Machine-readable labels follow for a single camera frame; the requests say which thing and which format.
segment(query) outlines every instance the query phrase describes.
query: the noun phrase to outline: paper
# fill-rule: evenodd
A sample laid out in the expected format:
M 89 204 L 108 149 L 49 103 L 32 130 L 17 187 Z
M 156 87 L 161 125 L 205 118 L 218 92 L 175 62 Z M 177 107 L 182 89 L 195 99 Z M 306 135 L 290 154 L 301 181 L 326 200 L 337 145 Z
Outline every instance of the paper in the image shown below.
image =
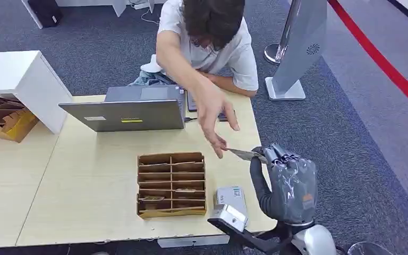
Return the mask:
M 227 149 L 228 151 L 236 154 L 239 158 L 247 161 L 251 161 L 253 157 L 258 157 L 260 161 L 264 164 L 267 163 L 267 159 L 262 156 L 261 154 L 254 152 L 254 151 L 245 151 L 245 150 L 237 150 L 237 149 Z

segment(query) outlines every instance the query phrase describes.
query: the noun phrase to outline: cardboard box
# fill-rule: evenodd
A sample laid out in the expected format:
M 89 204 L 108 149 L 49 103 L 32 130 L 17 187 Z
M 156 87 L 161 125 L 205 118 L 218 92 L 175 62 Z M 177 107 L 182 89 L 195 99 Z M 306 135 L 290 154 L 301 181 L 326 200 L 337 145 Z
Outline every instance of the cardboard box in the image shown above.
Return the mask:
M 206 214 L 206 166 L 200 152 L 138 157 L 137 215 Z
M 19 101 L 0 98 L 0 139 L 21 142 L 37 122 Z

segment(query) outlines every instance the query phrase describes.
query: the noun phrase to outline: black bag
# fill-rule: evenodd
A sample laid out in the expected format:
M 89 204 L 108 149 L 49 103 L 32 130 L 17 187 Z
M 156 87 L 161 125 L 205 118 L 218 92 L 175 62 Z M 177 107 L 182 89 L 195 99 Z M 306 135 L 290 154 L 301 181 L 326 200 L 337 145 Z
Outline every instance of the black bag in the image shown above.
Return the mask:
M 56 27 L 63 17 L 55 0 L 28 0 L 28 3 L 44 28 Z

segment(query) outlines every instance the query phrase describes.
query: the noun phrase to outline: gray laptop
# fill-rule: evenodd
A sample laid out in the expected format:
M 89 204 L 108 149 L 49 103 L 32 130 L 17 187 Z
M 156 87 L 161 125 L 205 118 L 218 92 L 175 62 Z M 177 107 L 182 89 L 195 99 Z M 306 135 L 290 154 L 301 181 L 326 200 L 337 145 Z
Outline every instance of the gray laptop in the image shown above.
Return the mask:
M 112 87 L 104 102 L 59 104 L 96 132 L 184 128 L 184 93 L 178 86 Z

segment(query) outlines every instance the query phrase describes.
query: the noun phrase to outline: floor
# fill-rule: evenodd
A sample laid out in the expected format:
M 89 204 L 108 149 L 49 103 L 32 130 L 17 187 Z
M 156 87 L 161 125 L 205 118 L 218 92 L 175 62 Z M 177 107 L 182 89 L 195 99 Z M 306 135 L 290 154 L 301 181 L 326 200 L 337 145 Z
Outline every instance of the floor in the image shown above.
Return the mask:
M 408 78 L 408 18 L 387 0 L 342 0 L 355 22 Z M 145 18 L 155 19 L 157 12 Z M 305 101 L 271 102 L 263 48 L 279 39 L 288 2 L 247 0 L 260 89 L 252 100 L 263 144 L 279 142 L 319 166 L 316 220 L 348 248 L 377 242 L 408 254 L 408 99 L 328 6 L 327 48 L 302 77 Z M 144 10 L 65 8 L 61 26 L 39 30 L 19 1 L 0 0 L 0 52 L 39 49 L 74 95 L 103 94 L 133 81 L 154 53 L 156 25 Z M 0 249 L 0 254 L 257 254 L 237 245 L 160 250 L 147 241 Z

